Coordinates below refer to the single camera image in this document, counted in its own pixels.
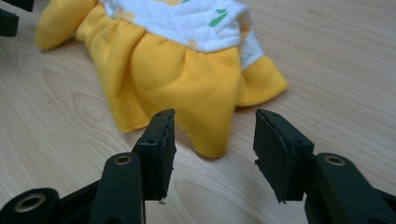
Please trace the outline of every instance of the black mechanical part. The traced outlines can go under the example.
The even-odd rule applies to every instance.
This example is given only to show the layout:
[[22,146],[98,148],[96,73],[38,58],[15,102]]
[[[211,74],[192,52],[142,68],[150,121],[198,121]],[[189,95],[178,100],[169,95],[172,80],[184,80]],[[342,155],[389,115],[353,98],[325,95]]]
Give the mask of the black mechanical part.
[[12,37],[17,34],[20,18],[0,8],[0,36]]
[[61,200],[54,189],[31,189],[15,197],[0,211],[0,223],[146,223],[145,201],[159,201],[169,188],[174,119],[173,109],[156,114],[132,152],[109,158],[100,180]]
[[140,159],[135,153],[121,153],[108,159],[89,223],[145,223],[140,179]]
[[347,158],[314,145],[277,113],[256,112],[256,164],[279,201],[301,201],[310,224],[396,223],[396,198],[374,189]]
[[[33,11],[35,0],[3,0],[12,6]],[[17,35],[19,17],[0,8],[0,36],[12,37]]]
[[312,160],[314,144],[280,115],[256,111],[253,149],[256,164],[280,202],[304,196],[304,171]]
[[156,114],[133,152],[141,159],[143,191],[146,201],[165,198],[176,153],[174,110]]
[[33,11],[33,5],[35,0],[2,0],[3,2],[7,2],[14,7],[22,8],[26,11]]

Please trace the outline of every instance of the yellow fabric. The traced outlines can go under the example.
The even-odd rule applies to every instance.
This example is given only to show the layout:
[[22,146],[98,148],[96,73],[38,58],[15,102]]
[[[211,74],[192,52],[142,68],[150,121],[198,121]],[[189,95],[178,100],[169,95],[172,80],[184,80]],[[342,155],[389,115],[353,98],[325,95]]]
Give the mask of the yellow fabric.
[[111,19],[92,2],[51,0],[35,42],[52,49],[76,32],[91,53],[122,132],[143,128],[156,112],[174,108],[176,123],[195,150],[219,157],[226,151],[235,106],[262,103],[288,86],[266,56],[241,74],[238,47],[202,53]]

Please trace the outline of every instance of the white fabric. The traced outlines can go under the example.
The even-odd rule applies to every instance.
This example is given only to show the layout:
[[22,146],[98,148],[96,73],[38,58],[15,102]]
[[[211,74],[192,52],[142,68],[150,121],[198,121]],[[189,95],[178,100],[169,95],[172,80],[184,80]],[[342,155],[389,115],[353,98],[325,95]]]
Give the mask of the white fabric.
[[132,23],[148,32],[199,50],[214,52],[241,46],[242,69],[257,61],[263,51],[250,31],[248,7],[233,0],[101,0],[109,17],[132,13]]

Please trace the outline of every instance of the screw hole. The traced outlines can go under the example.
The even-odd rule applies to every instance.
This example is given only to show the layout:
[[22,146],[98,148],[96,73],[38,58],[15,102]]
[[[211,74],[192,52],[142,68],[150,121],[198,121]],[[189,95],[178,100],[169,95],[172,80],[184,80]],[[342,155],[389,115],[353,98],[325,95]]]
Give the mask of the screw hole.
[[325,158],[325,161],[332,164],[332,165],[337,165],[337,166],[343,166],[346,164],[346,162],[338,157],[334,156],[328,156]]
[[19,213],[29,212],[40,206],[44,201],[46,201],[46,196],[43,193],[34,193],[17,202],[14,209]]
[[118,158],[116,158],[115,163],[117,165],[125,165],[127,163],[129,163],[132,160],[132,157],[130,156],[120,156]]

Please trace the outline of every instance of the wood grain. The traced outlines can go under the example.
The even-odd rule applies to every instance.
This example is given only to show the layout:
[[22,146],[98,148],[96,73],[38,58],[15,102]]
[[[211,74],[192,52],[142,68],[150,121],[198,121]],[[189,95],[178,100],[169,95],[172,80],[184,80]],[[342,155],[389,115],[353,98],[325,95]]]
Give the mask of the wood grain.
[[[396,195],[396,3],[392,0],[244,0],[265,52],[290,82],[260,106],[237,108],[228,153],[199,158],[177,130],[167,205],[147,203],[148,223],[306,223],[304,203],[278,204],[254,165],[254,111],[273,110],[316,144],[352,160]],[[0,37],[0,206],[33,188],[61,197],[100,178],[107,158],[143,131],[119,133],[89,52],[69,41],[34,44],[47,0],[16,12],[16,37]]]

